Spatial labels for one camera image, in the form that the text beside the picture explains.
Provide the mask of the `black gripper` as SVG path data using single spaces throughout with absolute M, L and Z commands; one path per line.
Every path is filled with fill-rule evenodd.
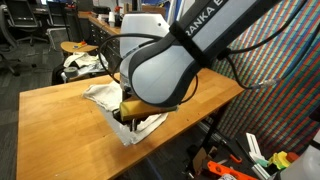
M 122 125 L 126 125 L 130 131 L 136 131 L 137 130 L 137 120 L 133 119 L 133 120 L 129 120 L 129 121 L 123 121 L 121 119 L 121 114 L 120 114 L 120 110 L 119 109 L 114 109 L 112 111 L 112 116 L 113 118 L 118 121 L 119 123 L 121 123 Z

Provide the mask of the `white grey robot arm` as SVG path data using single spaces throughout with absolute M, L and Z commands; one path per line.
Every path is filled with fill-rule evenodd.
M 132 131 L 148 116 L 182 104 L 198 72 L 282 0 L 196 0 L 180 20 L 120 64 L 122 102 L 113 118 Z

